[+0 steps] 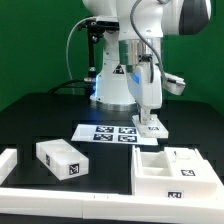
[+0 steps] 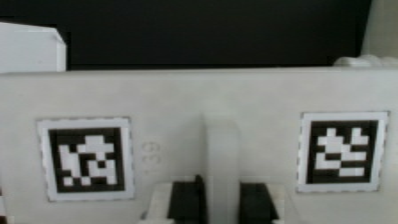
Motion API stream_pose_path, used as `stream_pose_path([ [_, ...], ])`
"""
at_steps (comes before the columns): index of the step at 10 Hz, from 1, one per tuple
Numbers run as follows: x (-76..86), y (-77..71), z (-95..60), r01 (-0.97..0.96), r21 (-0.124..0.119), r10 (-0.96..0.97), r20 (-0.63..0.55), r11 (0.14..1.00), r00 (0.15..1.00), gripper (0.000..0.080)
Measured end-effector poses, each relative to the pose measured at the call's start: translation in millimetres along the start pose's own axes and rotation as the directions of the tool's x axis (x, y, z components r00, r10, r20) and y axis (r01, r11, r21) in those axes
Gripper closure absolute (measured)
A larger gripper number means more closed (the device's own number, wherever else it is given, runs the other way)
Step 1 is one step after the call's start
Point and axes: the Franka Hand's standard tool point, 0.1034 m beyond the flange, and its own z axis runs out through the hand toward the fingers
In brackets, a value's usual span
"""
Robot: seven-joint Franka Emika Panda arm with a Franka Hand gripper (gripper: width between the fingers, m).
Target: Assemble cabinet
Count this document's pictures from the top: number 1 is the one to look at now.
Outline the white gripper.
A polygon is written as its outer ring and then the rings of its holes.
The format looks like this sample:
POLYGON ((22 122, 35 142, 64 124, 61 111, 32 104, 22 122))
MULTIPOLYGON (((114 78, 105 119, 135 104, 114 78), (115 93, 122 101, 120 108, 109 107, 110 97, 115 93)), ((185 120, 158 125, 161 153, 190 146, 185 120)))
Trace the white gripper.
POLYGON ((149 64, 138 65, 133 73, 127 76, 128 89, 139 109, 139 121, 148 124, 150 110, 158 109, 162 105, 162 87, 158 68, 152 75, 149 64))

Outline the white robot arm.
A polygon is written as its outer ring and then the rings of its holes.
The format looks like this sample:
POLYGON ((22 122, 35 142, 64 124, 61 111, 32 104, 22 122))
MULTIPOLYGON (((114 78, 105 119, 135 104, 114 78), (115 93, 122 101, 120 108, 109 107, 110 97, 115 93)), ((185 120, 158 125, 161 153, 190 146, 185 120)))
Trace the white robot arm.
POLYGON ((167 74, 161 60, 166 34, 194 35, 208 24, 210 0, 82 0, 104 38, 103 65, 91 102, 112 110, 138 107, 134 122, 150 123, 162 90, 179 95, 183 79, 167 74))

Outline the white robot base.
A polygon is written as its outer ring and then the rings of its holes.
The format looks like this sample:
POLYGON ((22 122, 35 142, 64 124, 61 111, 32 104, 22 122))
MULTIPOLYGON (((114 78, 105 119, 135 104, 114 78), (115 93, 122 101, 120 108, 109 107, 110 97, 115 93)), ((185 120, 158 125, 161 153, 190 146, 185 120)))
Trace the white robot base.
POLYGON ((135 99, 128 90, 127 68, 135 68, 141 41, 119 40, 118 34, 104 35, 102 69, 95 78, 94 93, 90 96, 93 106, 111 111, 131 111, 135 99))

